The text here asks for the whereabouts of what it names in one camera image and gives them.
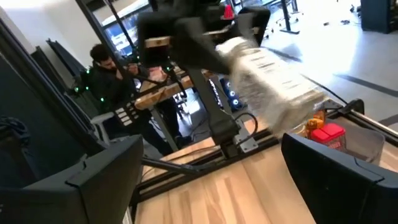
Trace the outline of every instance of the clear plastic container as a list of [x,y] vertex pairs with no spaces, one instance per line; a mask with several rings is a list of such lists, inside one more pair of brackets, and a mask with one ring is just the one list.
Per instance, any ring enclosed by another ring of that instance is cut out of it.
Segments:
[[346,130],[346,153],[366,162],[379,165],[385,138],[377,131],[361,128],[349,121],[335,119],[326,121],[335,123]]

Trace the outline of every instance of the wooden surface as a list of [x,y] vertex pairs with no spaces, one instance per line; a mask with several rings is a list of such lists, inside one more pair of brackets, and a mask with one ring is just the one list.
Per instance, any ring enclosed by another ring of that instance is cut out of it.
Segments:
[[[177,74],[177,76],[185,73],[183,70],[179,69],[178,67],[175,67],[174,71]],[[203,72],[203,74],[206,77],[213,75],[210,72]],[[181,84],[185,90],[193,87],[192,81],[189,78],[189,76],[183,77],[181,79]],[[155,86],[156,86],[155,83],[144,81],[141,85],[140,91],[143,92]],[[171,85],[159,88],[157,91],[153,93],[149,93],[146,94],[145,96],[138,98],[136,100],[135,106],[139,110],[148,109],[151,106],[154,106],[156,103],[169,99],[170,97],[173,97],[174,95],[180,92],[181,89],[178,86],[178,84],[173,83]]]
[[[249,132],[254,123],[245,123]],[[194,150],[214,146],[206,139],[175,152],[171,160]],[[181,158],[186,163],[202,154]],[[397,171],[398,150],[385,143],[381,166]],[[144,168],[145,179],[161,170]],[[312,224],[311,213],[296,188],[280,146],[266,149],[228,167],[181,185],[138,205],[136,224]]]

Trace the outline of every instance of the red box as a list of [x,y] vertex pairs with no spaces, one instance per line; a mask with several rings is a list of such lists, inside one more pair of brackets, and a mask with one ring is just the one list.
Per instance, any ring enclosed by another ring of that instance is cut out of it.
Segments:
[[324,144],[332,149],[345,151],[346,130],[337,124],[329,123],[311,132],[311,140]]

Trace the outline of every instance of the red object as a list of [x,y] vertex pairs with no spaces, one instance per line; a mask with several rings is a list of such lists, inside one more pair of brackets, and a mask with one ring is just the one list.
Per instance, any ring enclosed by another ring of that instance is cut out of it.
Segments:
[[311,132],[311,139],[332,149],[345,150],[346,130],[337,124],[329,123]]
[[234,12],[232,11],[232,7],[230,5],[226,5],[224,9],[224,19],[233,19]]

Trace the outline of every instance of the window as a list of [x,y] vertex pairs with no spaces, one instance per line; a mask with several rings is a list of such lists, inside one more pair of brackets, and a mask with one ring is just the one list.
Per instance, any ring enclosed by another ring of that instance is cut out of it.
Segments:
[[[141,7],[126,16],[121,17],[120,19],[122,20],[123,25],[125,26],[127,33],[129,34],[129,37],[131,38],[132,42],[134,45],[136,45],[137,42],[137,28],[136,28],[136,21],[138,18],[139,13],[142,12],[152,12],[152,8],[147,4],[144,7]],[[104,30],[106,35],[110,40],[112,40],[112,43],[116,50],[121,54],[121,55],[131,55],[132,54],[132,48],[127,41],[126,36],[123,34],[122,29],[120,28],[119,24],[114,21],[106,26],[104,26]]]

